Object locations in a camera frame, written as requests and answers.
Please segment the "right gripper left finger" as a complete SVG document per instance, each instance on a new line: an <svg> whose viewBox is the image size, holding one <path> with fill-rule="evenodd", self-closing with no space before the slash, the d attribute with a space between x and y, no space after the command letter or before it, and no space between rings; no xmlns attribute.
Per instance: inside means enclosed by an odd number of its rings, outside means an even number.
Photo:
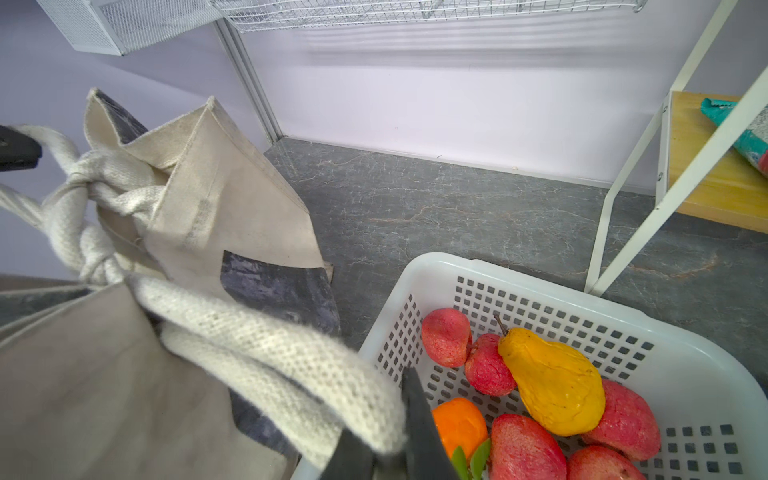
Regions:
<svg viewBox="0 0 768 480"><path fill-rule="evenodd" d="M375 454L353 432L344 429L320 480L372 480Z"/></svg>

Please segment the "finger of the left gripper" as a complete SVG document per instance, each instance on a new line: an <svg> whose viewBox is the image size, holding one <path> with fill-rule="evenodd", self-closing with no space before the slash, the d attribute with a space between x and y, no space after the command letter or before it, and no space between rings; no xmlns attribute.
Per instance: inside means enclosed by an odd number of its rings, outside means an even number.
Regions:
<svg viewBox="0 0 768 480"><path fill-rule="evenodd" d="M0 171L30 170L37 167L42 147L33 138L10 127L0 126Z"/></svg>

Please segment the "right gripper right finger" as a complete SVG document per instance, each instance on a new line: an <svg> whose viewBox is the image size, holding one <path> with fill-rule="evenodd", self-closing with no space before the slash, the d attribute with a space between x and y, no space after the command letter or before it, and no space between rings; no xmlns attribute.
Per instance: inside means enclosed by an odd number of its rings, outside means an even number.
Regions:
<svg viewBox="0 0 768 480"><path fill-rule="evenodd" d="M446 455L417 371L403 371L402 400L406 408L405 468L408 480L448 480L459 476Z"/></svg>

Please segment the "cream canvas grocery bag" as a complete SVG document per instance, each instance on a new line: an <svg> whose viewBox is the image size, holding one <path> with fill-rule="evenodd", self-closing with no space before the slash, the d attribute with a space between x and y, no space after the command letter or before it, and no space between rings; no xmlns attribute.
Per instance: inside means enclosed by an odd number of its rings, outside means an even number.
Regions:
<svg viewBox="0 0 768 480"><path fill-rule="evenodd" d="M221 281L226 255L324 274L309 212L215 99L147 130L99 90L80 152L20 125L65 173L43 201L1 205L89 289L1 329L5 479L280 479L286 455L241 432L238 394L325 467L344 431L382 458L407 442L399 388L279 293Z"/></svg>

